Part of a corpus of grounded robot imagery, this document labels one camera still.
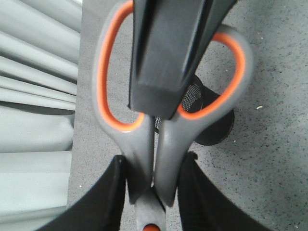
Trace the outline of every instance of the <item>curtain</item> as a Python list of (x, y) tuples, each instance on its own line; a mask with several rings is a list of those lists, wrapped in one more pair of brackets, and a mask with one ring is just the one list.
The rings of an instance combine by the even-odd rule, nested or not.
[(81, 0), (0, 0), (0, 230), (66, 209)]

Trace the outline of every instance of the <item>scissors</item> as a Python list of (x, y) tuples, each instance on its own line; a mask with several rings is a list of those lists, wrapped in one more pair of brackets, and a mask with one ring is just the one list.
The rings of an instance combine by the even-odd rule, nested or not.
[(213, 41), (226, 45), (233, 53), (236, 69), (225, 91), (209, 106), (195, 113), (181, 105), (171, 119), (162, 119), (154, 167), (154, 117), (139, 113), (131, 124), (118, 121), (107, 100), (107, 73), (116, 34), (124, 19), (133, 12), (129, 0), (114, 10), (95, 55), (93, 105), (103, 130), (117, 143), (128, 162), (129, 199), (135, 205), (138, 231), (165, 231), (165, 207), (173, 206), (179, 171), (185, 154), (198, 134), (233, 107), (252, 78), (254, 57), (249, 43), (235, 29), (221, 25)]

